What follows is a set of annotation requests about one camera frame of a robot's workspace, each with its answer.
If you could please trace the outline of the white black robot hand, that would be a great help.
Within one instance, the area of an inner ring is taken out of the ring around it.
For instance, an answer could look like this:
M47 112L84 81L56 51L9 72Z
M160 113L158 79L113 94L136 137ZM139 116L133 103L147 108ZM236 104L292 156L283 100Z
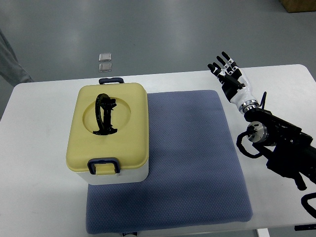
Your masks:
M221 88L230 103L236 105L241 114L253 108L258 108L259 103L252 94L251 83L245 72L226 53L217 56L219 64L208 64L211 73L221 83Z

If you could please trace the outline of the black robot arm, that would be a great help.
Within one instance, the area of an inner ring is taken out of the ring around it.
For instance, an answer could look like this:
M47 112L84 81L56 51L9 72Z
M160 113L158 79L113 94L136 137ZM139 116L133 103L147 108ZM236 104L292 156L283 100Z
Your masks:
M312 136L302 129L265 110L260 104L246 102L241 108L249 125L237 137L239 151L249 158L264 156L266 166L276 174L293 179L297 188L306 190L303 177L316 181L316 149Z

